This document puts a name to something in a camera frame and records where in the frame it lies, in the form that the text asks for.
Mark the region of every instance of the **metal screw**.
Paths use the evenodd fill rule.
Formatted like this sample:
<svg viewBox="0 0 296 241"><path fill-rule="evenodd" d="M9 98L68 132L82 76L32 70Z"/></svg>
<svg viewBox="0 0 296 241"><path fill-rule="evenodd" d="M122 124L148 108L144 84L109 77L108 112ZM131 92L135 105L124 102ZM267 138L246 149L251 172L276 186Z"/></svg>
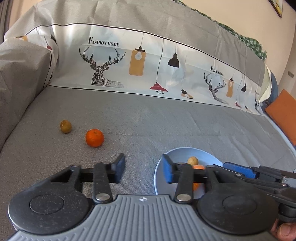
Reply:
<svg viewBox="0 0 296 241"><path fill-rule="evenodd" d="M187 201L191 200L191 196L188 194L179 194L177 196L177 200L180 202L187 202Z"/></svg>
<svg viewBox="0 0 296 241"><path fill-rule="evenodd" d="M110 198L110 195L107 193L99 193L96 195L96 200L98 201L107 201Z"/></svg>

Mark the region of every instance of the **orange pillow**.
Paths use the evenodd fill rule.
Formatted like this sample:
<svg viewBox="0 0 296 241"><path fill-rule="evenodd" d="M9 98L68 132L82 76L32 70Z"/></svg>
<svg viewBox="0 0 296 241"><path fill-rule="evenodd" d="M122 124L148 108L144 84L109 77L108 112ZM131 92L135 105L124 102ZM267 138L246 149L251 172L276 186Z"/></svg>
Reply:
<svg viewBox="0 0 296 241"><path fill-rule="evenodd" d="M296 145L296 100L286 90L265 111L282 129L291 143Z"/></svg>

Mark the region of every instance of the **plate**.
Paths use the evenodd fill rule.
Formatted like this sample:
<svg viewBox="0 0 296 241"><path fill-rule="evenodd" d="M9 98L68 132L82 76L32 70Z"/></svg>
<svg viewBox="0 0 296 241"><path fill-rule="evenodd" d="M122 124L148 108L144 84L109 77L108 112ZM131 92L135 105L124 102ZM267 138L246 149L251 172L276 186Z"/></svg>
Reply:
<svg viewBox="0 0 296 241"><path fill-rule="evenodd" d="M197 157L199 164L203 166L216 164L222 166L217 158L211 154L192 147L179 147L173 150L170 150L166 153L173 162L187 162L188 158L191 156ZM155 172L154 172L154 189L157 195L169 194L171 198L174 197L175 191L177 188L176 183L169 184L165 181L163 174L163 163L161 159L157 163ZM205 186L202 183L197 190L193 192L193 197L200 198L205 193Z"/></svg>

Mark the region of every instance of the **red pendant lamp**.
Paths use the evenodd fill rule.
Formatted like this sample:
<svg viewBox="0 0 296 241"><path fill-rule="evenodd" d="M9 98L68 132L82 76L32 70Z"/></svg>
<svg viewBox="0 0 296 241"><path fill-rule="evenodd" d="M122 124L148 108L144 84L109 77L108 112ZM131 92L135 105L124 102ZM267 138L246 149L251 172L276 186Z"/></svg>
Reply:
<svg viewBox="0 0 296 241"><path fill-rule="evenodd" d="M150 89L155 90L159 94L163 94L164 91L167 92L167 90L165 88L162 88L161 85L159 83L157 83L157 81L154 84L154 86L152 86Z"/></svg>

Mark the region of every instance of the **picture frame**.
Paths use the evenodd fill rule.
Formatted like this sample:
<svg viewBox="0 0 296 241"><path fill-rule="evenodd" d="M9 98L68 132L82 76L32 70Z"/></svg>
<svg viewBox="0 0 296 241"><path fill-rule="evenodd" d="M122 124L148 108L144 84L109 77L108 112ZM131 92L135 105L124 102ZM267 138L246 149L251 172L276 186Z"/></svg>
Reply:
<svg viewBox="0 0 296 241"><path fill-rule="evenodd" d="M284 0L269 0L278 16L281 18L283 15Z"/></svg>

